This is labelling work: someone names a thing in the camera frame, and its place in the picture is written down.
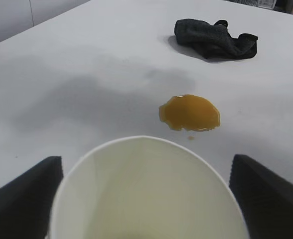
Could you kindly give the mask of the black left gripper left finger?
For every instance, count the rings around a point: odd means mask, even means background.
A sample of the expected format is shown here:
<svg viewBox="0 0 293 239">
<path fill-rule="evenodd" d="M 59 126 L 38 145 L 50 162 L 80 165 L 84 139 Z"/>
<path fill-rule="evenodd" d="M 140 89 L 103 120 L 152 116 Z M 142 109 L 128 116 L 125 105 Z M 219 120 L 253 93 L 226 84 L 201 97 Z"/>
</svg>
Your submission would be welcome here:
<svg viewBox="0 0 293 239">
<path fill-rule="evenodd" d="M 44 239 L 62 158 L 50 156 L 0 188 L 0 239 Z"/>
</svg>

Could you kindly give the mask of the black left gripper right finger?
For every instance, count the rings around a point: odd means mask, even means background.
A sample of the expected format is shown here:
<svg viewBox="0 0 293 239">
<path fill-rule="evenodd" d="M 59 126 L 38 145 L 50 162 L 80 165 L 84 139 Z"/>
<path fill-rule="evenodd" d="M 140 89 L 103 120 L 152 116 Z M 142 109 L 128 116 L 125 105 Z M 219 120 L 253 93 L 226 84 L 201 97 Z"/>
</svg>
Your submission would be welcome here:
<svg viewBox="0 0 293 239">
<path fill-rule="evenodd" d="M 252 239 L 293 239 L 293 184 L 253 158 L 236 154 L 229 188 Z"/>
</svg>

